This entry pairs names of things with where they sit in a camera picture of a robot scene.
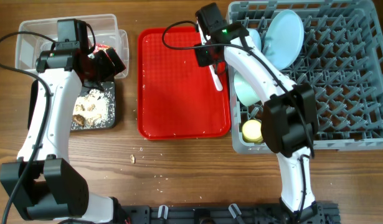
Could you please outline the light blue bowl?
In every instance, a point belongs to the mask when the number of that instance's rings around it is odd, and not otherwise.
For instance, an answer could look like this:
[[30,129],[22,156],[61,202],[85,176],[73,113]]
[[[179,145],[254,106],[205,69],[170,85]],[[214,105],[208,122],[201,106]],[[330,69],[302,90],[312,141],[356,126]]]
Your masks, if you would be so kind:
[[260,34],[256,29],[247,28],[249,32],[249,36],[252,38],[256,48],[261,51],[262,50],[262,40],[260,38]]

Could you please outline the yellow plastic cup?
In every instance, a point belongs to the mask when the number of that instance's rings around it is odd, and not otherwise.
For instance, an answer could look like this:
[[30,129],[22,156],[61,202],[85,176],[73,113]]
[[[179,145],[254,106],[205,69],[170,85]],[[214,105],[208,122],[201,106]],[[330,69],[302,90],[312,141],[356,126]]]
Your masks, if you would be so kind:
[[242,126],[242,136],[245,142],[262,143],[262,123],[258,120],[248,120]]

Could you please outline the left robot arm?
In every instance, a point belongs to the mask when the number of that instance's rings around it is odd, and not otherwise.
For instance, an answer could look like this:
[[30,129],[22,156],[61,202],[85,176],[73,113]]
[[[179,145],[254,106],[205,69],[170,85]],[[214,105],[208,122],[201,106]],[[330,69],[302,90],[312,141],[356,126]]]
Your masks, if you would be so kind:
[[69,162],[73,109],[83,83],[111,80],[125,64],[114,49],[96,50],[93,29],[85,21],[59,20],[57,35],[32,74],[36,99],[27,138],[17,159],[1,166],[7,206],[24,220],[129,223],[119,201],[91,193]]

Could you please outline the light blue plate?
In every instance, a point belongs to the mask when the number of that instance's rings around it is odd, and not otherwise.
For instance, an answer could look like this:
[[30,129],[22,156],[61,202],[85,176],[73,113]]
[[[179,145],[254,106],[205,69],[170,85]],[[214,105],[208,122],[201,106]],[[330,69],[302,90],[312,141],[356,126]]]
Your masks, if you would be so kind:
[[288,68],[299,56],[304,42],[301,18],[287,9],[271,21],[263,41],[263,54],[278,70]]

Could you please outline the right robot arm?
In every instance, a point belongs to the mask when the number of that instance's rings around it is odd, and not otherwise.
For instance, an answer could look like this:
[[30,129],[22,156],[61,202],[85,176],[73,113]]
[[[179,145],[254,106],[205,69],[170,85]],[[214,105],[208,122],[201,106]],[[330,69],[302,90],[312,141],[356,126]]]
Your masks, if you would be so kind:
[[277,155],[282,190],[280,204],[286,220],[301,223],[313,216],[309,162],[318,131],[314,90],[282,74],[255,45],[239,22],[229,24],[216,3],[196,12],[201,43],[195,53],[201,67],[223,60],[249,83],[263,105],[262,136]]

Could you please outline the rice and food scraps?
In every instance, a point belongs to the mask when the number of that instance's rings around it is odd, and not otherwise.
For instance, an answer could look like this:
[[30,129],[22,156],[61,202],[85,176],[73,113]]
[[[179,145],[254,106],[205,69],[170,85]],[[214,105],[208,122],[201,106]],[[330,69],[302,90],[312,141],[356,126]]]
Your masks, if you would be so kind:
[[104,92],[92,89],[75,102],[72,121],[82,128],[94,128],[108,121],[109,100]]

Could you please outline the white plastic fork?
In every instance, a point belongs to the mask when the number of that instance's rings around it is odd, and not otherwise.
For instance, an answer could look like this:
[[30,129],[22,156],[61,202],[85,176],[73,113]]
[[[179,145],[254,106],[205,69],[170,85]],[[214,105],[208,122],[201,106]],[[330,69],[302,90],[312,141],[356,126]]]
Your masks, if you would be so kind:
[[217,91],[222,91],[223,90],[223,86],[222,86],[222,83],[221,83],[220,78],[218,76],[216,67],[213,66],[213,65],[209,65],[209,70],[210,70],[210,73],[211,73],[212,80],[214,82],[215,89]]

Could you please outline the green bowl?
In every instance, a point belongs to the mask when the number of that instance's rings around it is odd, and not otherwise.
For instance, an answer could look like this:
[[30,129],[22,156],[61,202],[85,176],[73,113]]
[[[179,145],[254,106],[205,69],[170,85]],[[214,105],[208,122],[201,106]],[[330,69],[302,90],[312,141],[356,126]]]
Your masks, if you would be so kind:
[[251,106],[260,101],[250,84],[238,71],[234,74],[234,87],[237,98],[244,106]]

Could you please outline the red snack wrapper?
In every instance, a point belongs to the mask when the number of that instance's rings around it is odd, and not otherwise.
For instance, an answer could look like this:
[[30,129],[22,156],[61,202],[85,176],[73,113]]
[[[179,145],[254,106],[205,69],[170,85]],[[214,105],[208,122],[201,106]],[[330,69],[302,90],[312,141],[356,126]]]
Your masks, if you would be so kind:
[[103,58],[103,52],[111,60],[111,55],[112,52],[115,52],[115,48],[105,44],[96,44],[95,50],[88,57],[91,59],[101,59]]

